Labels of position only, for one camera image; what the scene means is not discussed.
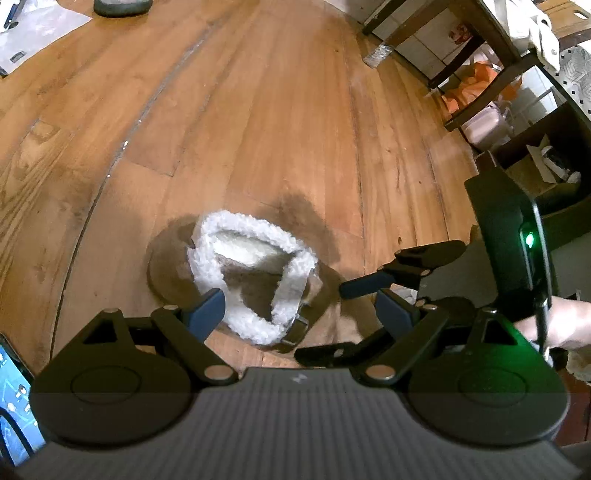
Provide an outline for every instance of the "wooden floor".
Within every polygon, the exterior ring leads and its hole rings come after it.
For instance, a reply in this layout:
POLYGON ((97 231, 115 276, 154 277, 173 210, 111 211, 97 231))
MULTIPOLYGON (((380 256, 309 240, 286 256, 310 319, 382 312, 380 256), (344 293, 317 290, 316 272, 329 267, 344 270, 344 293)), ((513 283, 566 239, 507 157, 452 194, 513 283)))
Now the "wooden floor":
POLYGON ((467 240, 469 147, 406 67, 362 63, 358 31, 322 0, 156 0, 0 81, 0 329, 33 371, 101 309, 160 305, 146 251, 178 218, 267 218, 348 278, 467 240))

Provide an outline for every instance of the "smartphone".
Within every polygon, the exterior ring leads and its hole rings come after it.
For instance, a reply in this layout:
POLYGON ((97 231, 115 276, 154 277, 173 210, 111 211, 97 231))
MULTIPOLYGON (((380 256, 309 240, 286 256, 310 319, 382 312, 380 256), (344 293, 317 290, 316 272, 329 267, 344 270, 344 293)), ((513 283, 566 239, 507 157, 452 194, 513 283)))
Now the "smartphone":
POLYGON ((0 333, 0 456, 18 466, 45 445, 29 404, 33 375, 0 333))

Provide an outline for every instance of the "green led indicator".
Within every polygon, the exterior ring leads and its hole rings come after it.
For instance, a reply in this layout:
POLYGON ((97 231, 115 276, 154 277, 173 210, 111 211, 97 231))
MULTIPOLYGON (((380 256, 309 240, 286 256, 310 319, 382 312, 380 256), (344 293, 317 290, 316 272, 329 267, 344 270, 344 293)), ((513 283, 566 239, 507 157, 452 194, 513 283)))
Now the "green led indicator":
POLYGON ((534 246, 534 234, 532 232, 528 233, 525 237, 525 243, 528 247, 532 248, 534 246))

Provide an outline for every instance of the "orange plastic bag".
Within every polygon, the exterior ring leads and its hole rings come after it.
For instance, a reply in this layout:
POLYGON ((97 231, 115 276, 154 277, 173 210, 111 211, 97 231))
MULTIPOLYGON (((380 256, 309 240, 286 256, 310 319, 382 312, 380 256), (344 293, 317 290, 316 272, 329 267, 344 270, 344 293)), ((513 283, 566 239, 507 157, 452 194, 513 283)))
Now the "orange plastic bag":
MULTIPOLYGON (((462 80, 457 88, 448 90, 442 95, 443 102, 450 113, 461 110, 469 103, 473 102, 491 82, 496 78, 497 72, 486 63, 476 62, 474 64, 474 74, 462 80)), ((521 86, 522 78, 506 86, 501 95, 503 100, 513 100, 517 97, 517 90, 521 86)))

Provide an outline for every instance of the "phone screen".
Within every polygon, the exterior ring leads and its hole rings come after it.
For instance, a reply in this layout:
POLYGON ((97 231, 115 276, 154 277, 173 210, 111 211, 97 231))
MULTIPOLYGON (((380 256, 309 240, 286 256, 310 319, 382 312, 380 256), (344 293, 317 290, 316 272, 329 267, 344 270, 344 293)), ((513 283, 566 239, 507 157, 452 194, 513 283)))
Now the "phone screen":
MULTIPOLYGON (((31 384, 17 368, 5 348, 0 345, 0 391, 2 394, 0 407, 8 411, 35 452, 45 444, 45 440, 31 412, 30 389, 31 384)), ((0 431, 11 457, 7 461, 20 465, 27 460, 29 455, 25 446, 4 417, 0 417, 0 431)))

